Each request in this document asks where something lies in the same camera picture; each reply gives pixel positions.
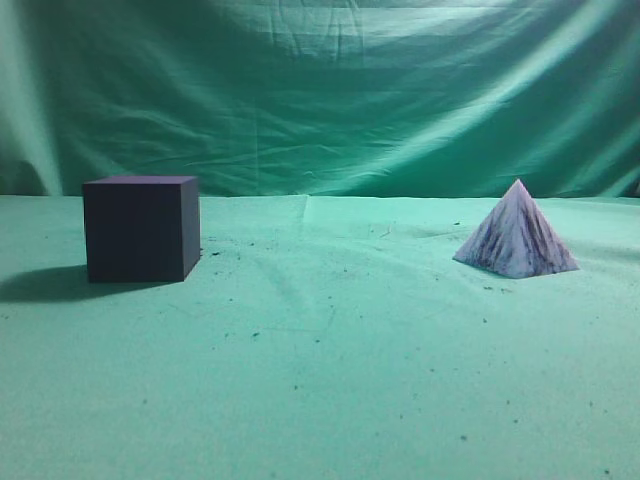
marbled pyramid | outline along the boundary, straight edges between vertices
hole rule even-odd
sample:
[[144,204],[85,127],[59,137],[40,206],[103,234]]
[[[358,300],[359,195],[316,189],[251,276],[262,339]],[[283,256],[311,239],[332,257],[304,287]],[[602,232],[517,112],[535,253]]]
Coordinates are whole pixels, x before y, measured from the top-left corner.
[[520,180],[453,258],[510,278],[578,270]]

pyramid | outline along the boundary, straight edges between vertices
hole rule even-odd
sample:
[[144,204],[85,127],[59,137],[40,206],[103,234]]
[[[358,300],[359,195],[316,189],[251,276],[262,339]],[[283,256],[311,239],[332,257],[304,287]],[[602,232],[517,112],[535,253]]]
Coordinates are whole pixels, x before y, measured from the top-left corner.
[[510,278],[578,270],[571,253],[520,180],[453,258]]

cube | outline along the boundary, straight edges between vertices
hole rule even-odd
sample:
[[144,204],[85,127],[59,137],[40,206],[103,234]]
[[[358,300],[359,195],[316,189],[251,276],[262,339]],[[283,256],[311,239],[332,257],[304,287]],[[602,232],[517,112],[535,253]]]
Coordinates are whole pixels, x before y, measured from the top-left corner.
[[184,281],[200,259],[197,177],[108,177],[82,197],[89,282]]

cube side face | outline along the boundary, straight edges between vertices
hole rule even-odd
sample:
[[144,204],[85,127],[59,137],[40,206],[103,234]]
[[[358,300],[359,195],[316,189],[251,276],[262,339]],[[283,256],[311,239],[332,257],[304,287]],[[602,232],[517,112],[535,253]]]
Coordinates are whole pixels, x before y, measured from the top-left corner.
[[185,182],[181,188],[183,277],[187,278],[200,260],[200,196],[198,179]]
[[184,280],[179,185],[83,186],[90,282]]

wrinkled fabric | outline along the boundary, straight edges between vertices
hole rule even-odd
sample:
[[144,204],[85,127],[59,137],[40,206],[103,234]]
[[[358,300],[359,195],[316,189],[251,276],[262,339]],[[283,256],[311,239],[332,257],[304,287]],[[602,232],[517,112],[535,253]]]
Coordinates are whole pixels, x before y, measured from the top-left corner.
[[630,0],[9,0],[0,193],[631,194]]

